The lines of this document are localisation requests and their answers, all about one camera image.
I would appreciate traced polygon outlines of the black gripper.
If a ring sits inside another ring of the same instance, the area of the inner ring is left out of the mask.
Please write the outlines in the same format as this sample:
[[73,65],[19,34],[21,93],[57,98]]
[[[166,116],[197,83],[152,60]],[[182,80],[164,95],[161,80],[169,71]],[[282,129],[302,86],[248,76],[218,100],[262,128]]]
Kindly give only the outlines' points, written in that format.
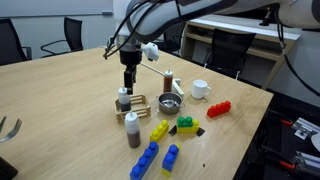
[[124,72],[124,87],[129,95],[133,94],[133,82],[136,83],[136,74],[138,65],[142,60],[141,43],[126,43],[120,49],[120,62],[126,66],[129,71]]

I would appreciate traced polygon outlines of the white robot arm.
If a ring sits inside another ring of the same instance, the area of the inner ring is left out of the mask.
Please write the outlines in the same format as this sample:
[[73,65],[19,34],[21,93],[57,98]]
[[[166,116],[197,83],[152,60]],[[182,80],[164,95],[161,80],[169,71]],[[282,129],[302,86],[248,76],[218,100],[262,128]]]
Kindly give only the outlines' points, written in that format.
[[280,24],[320,28],[320,0],[113,0],[120,62],[126,66],[124,87],[133,93],[141,45],[154,41],[172,26],[209,14],[231,15],[273,5]]

